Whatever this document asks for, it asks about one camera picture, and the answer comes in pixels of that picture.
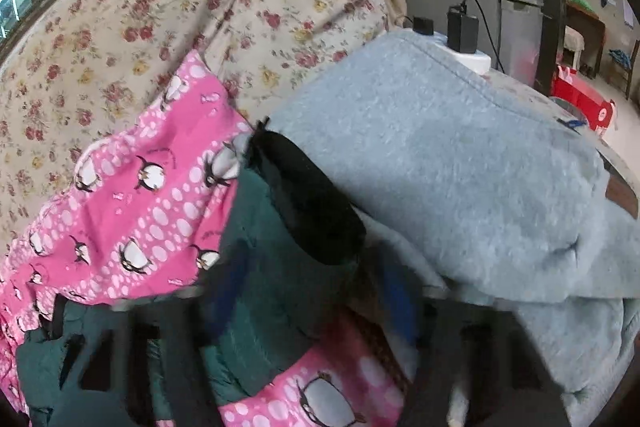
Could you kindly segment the red box on floor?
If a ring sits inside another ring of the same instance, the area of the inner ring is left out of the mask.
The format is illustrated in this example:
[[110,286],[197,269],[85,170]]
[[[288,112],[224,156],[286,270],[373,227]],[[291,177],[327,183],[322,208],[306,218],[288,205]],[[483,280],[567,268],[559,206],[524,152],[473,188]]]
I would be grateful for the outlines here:
[[556,66],[551,96],[575,107],[585,116],[589,128],[603,136],[616,114],[613,100],[607,100],[593,85],[582,80],[574,68]]

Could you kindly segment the small black charger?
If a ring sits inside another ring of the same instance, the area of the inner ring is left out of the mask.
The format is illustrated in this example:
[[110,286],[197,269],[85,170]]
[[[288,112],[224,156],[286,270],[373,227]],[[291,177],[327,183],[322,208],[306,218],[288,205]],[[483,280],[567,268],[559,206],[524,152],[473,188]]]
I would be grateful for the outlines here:
[[426,17],[413,17],[412,30],[419,35],[432,36],[434,35],[434,22]]

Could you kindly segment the floral bed sheet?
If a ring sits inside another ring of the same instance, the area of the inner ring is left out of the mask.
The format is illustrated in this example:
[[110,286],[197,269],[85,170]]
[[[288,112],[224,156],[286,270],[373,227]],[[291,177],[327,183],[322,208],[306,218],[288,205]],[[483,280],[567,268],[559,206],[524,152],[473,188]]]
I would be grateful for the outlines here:
[[2,245],[189,52],[257,120],[388,26],[385,0],[58,0],[1,64]]

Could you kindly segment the black power adapter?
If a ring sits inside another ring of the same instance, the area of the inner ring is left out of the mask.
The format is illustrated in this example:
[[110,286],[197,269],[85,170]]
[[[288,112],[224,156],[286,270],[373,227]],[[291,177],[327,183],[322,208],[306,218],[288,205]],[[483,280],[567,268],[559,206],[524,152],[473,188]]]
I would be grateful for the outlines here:
[[474,54],[477,51],[478,19],[468,13],[466,0],[451,5],[447,12],[447,46],[458,53]]

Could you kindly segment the grey fleece garment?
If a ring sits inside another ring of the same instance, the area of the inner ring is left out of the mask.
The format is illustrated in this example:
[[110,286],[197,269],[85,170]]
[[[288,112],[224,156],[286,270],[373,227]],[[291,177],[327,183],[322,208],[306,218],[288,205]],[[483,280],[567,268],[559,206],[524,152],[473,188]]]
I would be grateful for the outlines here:
[[591,424],[639,332],[639,221],[598,150],[517,81],[411,30],[374,39],[270,116],[435,296],[513,311]]

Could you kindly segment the dark wooden table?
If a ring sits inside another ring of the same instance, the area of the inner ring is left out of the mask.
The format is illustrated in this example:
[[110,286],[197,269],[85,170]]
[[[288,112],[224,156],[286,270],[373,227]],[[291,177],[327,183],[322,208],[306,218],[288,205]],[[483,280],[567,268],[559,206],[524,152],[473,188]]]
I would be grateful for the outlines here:
[[584,38],[585,47],[579,59],[580,71],[593,79],[600,72],[606,40],[605,23],[575,3],[566,5],[566,27],[573,28]]

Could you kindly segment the pink penguin print blanket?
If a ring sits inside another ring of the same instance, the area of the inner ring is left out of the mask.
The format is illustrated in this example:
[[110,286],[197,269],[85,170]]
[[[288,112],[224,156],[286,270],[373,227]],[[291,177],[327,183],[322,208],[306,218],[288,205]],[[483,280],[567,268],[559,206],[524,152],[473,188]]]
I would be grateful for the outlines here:
[[[1,271],[1,388],[30,425],[49,424],[64,363],[90,320],[125,297],[193,283],[218,256],[235,194],[233,171],[205,182],[246,129],[226,90],[190,53],[131,129],[92,144],[73,185],[41,210]],[[402,395],[354,324],[333,348],[309,348],[249,397],[214,347],[201,350],[228,426],[305,426],[308,389],[323,424],[388,426]]]

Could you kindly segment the dark green puffer jacket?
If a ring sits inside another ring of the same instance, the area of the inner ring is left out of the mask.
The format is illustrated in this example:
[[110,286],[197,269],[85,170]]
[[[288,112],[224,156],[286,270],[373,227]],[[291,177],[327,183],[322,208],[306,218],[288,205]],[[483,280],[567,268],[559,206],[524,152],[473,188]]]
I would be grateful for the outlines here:
[[[213,380],[222,377],[254,395],[302,357],[342,300],[363,243],[363,224],[346,197],[292,141],[260,124],[244,150],[219,251],[220,260],[233,247],[246,247],[250,271],[227,328],[200,350],[220,415],[224,392],[213,388]],[[17,350],[32,425],[52,426],[64,366],[73,360],[73,343],[86,330],[82,318],[88,307],[56,298],[50,320],[30,332]],[[157,421],[172,421],[159,355],[160,344],[153,340],[154,412]]]

